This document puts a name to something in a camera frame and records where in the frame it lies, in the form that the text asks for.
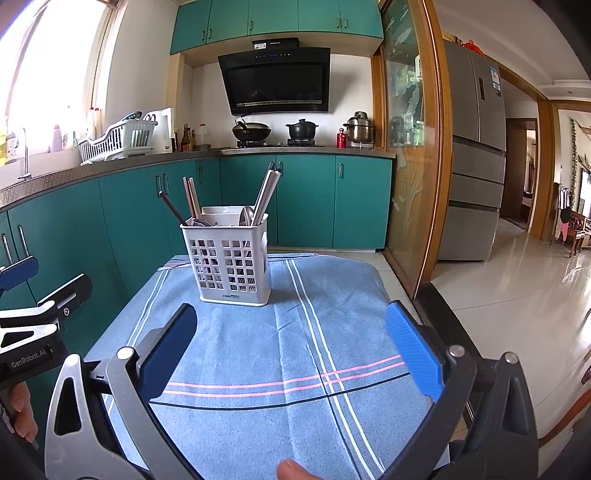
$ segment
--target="tile floor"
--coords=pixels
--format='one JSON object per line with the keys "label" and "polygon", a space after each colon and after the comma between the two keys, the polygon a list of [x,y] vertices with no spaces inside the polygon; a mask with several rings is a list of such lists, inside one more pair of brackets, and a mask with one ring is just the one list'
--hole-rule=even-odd
{"label": "tile floor", "polygon": [[[542,438],[589,388],[591,251],[569,258],[501,219],[488,262],[440,262],[431,281],[484,357],[519,356]],[[541,471],[569,437],[540,450]]]}

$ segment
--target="stainless steel pot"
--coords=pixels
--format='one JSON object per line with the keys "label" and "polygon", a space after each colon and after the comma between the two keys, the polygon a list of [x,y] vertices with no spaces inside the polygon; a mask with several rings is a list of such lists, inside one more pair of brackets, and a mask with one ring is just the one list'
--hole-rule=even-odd
{"label": "stainless steel pot", "polygon": [[355,112],[343,127],[347,129],[347,140],[350,142],[374,143],[375,127],[367,113]]}

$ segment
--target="glass door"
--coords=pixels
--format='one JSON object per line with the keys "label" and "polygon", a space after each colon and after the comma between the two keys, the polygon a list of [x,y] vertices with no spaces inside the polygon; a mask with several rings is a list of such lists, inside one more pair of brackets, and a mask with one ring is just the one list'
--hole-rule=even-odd
{"label": "glass door", "polygon": [[382,80],[381,106],[375,105],[383,126],[378,146],[397,155],[384,254],[413,298],[430,279],[443,231],[452,100],[432,0],[391,0],[381,12],[384,42],[372,62]]}

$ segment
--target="finger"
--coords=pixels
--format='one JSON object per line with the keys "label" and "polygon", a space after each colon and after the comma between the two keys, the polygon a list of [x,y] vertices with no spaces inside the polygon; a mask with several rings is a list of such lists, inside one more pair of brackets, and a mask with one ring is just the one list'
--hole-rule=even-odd
{"label": "finger", "polygon": [[31,401],[31,393],[25,382],[15,385],[10,392],[10,405],[20,412]]}
{"label": "finger", "polygon": [[277,480],[322,480],[312,475],[299,463],[293,460],[283,460],[277,465]]}
{"label": "finger", "polygon": [[37,436],[39,429],[30,404],[26,405],[22,412],[17,415],[14,421],[14,430],[19,436],[27,439],[29,442],[32,442]]}

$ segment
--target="dish drying rack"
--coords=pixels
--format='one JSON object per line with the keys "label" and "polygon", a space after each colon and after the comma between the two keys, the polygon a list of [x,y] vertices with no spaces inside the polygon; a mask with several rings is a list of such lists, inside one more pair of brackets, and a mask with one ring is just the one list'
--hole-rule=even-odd
{"label": "dish drying rack", "polygon": [[122,120],[111,125],[96,140],[81,140],[78,150],[82,165],[141,155],[153,150],[152,134],[156,125],[158,122],[149,120]]}

